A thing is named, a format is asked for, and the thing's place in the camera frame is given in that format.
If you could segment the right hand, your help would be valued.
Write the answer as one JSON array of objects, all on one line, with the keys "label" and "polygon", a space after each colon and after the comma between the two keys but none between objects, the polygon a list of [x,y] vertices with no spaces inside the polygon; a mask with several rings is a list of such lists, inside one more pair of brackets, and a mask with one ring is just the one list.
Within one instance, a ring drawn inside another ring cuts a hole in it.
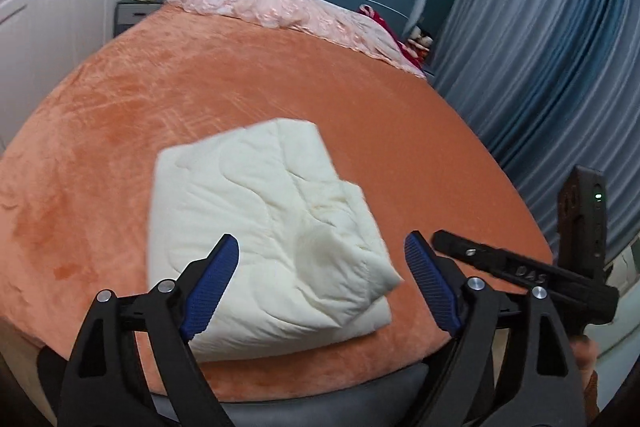
[{"label": "right hand", "polygon": [[597,343],[591,338],[581,335],[570,340],[570,347],[572,347],[578,369],[589,379],[597,363]]}]

